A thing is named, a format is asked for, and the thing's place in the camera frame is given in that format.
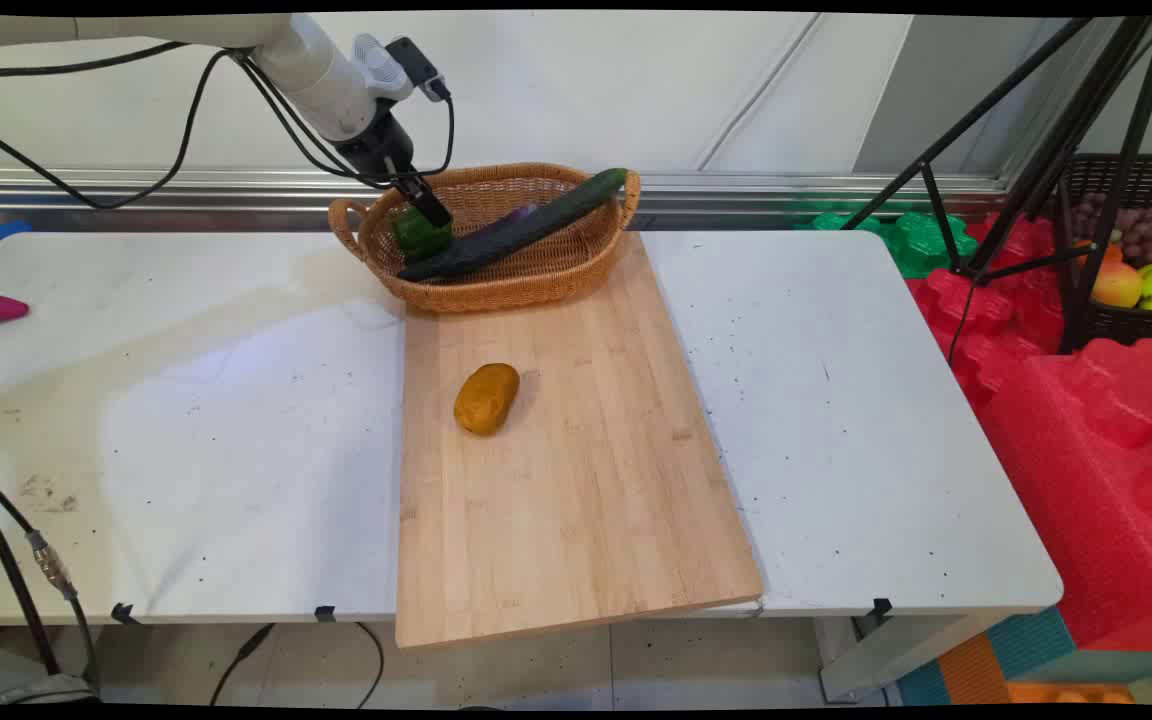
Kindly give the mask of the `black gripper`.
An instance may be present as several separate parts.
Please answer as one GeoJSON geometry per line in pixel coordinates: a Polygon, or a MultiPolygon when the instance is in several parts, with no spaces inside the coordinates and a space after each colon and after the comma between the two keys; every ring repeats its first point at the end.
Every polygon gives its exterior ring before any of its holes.
{"type": "Polygon", "coordinates": [[[434,228],[452,223],[452,215],[433,187],[417,176],[412,164],[414,143],[393,109],[379,108],[361,132],[347,141],[335,141],[334,149],[362,183],[401,188],[408,204],[434,228]]]}

